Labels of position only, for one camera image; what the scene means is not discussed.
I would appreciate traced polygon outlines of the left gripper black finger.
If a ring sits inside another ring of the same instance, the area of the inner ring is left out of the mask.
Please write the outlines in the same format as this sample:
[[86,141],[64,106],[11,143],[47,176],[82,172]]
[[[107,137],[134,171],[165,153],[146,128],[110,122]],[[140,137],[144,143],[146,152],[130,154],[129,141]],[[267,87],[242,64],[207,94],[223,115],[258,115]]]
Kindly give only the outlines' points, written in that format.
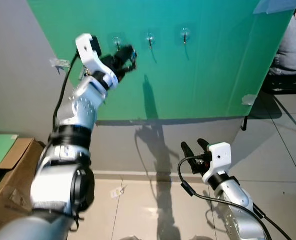
[[121,72],[131,72],[136,69],[136,57],[131,59],[119,59]]
[[120,60],[128,60],[136,57],[136,51],[131,45],[119,45],[115,57]]

